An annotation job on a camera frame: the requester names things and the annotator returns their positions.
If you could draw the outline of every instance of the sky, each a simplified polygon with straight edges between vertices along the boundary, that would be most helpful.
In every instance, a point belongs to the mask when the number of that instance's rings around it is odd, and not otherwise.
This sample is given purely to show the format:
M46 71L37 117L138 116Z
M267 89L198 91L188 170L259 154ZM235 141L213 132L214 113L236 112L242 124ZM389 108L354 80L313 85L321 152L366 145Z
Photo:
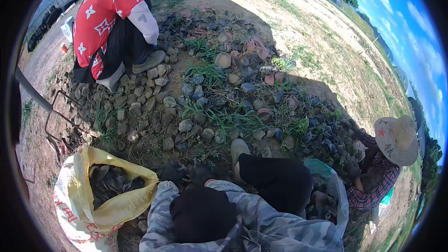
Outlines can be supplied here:
M430 135L445 153L448 92L445 53L423 0L358 0L359 10L378 28L423 104Z

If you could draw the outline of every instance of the straw hat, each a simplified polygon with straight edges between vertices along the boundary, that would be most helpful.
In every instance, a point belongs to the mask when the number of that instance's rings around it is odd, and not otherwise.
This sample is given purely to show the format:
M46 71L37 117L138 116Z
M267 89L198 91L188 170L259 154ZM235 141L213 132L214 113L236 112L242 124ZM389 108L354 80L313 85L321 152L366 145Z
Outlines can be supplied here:
M399 166L412 165L418 155L415 122L408 115L384 117L375 123L376 143L384 156Z

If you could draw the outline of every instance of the red shirt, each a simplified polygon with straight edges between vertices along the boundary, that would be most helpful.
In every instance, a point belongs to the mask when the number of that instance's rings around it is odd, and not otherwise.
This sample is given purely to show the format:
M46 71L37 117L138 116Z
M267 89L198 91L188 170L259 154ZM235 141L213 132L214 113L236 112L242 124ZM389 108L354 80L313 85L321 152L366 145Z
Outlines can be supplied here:
M73 49L80 67L89 65L92 55L101 47L107 51L109 33L117 15L125 19L142 0L84 0L73 26ZM92 65L95 79L103 72L103 61L97 54Z
M378 146L376 144L375 137L368 135L365 129L361 129L361 136L359 139L367 148L374 148ZM355 188L355 186L350 187L347 191L349 203L357 210L370 210L377 206L389 190L392 189L398 179L398 176L400 175L400 167L389 161L381 151L378 151L375 155L369 169L373 167L382 168L385 170L383 180L380 183L375 185L369 193L364 193L363 191Z

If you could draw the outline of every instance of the black pants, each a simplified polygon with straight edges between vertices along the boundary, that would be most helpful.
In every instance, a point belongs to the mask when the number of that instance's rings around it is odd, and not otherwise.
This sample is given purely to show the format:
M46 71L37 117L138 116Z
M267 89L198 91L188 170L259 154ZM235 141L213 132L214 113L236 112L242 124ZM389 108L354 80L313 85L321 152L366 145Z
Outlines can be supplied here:
M239 157L241 178L279 212L299 215L310 199L313 180L299 160ZM224 238L235 225L234 204L211 188L185 190L170 205L177 241L201 243Z
M151 1L144 0L151 10ZM148 58L149 45L143 34L128 19L117 15L112 31L109 33L105 53L104 69L98 80L112 76L126 57L133 57L134 64L143 64Z

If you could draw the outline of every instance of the white sleeve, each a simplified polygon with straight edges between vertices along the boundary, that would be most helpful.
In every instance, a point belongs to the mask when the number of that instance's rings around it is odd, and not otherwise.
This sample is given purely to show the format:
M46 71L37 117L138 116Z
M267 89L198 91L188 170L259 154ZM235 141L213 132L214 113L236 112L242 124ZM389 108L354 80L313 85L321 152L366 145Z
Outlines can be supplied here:
M154 19L151 11L149 11L148 5L145 1L135 5L134 8L132 8L128 18L143 34L143 37L148 44L157 44L159 27L157 26L157 21Z

